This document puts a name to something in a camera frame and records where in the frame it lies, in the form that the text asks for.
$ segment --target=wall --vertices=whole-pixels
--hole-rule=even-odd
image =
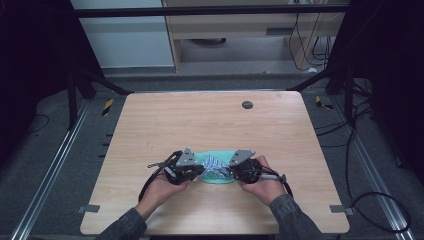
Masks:
[[[75,9],[162,7],[160,0],[71,0]],[[164,17],[80,19],[102,69],[174,67]]]

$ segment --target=hand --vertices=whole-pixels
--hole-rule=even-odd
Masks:
[[[256,158],[262,166],[269,167],[264,156]],[[277,197],[286,194],[286,190],[278,180],[262,179],[253,184],[237,181],[243,191],[255,195],[261,202],[269,206]]]
[[[140,213],[146,221],[150,215],[160,205],[164,204],[174,194],[184,191],[191,181],[185,181],[180,185],[174,185],[168,182],[163,170],[150,183],[141,201],[135,206],[135,209]]]

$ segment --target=forearm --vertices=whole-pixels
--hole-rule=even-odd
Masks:
[[[269,205],[280,230],[280,239],[324,239],[315,223],[300,209],[293,198],[284,194]]]
[[[131,208],[122,215],[117,221],[106,228],[97,240],[104,239],[140,239],[146,231],[147,225],[140,213]]]

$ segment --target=table top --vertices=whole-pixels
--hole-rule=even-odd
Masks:
[[[253,108],[242,107],[244,101]],[[324,233],[349,230],[317,137],[298,92],[140,93],[127,97],[86,212],[84,234],[99,234],[128,209],[155,169],[172,152],[247,149],[266,156],[287,176],[296,202]],[[276,234],[270,209],[236,182],[196,178],[147,220],[146,235]]]

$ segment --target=gray floor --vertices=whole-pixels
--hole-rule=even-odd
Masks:
[[[285,89],[306,80],[312,73],[296,69],[291,55],[281,38],[228,39],[225,44],[186,41],[179,73],[145,74],[132,78],[110,78],[118,85],[135,91],[197,91],[197,90],[248,90]],[[326,104],[343,94],[327,97],[321,81],[303,93],[305,105],[314,127],[340,122],[336,110],[318,107],[315,96],[321,95]],[[116,126],[125,101],[110,90],[95,85],[97,97],[90,101],[87,117],[64,163],[49,197],[35,222],[31,235],[41,239],[85,238],[79,226],[83,218],[76,212],[78,206],[88,203],[107,152],[104,143]],[[114,99],[108,116],[101,116],[105,102]],[[355,103],[363,101],[355,98]],[[49,118],[41,130],[28,134],[16,149],[12,165],[2,170],[0,182],[0,235],[7,239],[37,191],[54,158],[68,124],[66,92],[42,100],[37,113]],[[36,117],[31,130],[43,127],[47,119]],[[412,233],[416,239],[424,239],[424,188],[414,173],[396,167],[394,155],[378,125],[369,115],[358,120],[358,135],[376,165],[390,192],[407,207],[412,216]],[[318,138],[322,146],[346,143],[348,132],[342,128]],[[345,206],[350,205],[345,186],[346,147],[323,147],[324,156],[334,179],[337,191]],[[355,148],[349,156],[350,183],[353,196],[371,191]],[[375,197],[361,201],[359,206],[375,221],[389,226],[385,213]],[[398,239],[371,226],[359,214],[349,217],[351,229],[342,239]]]

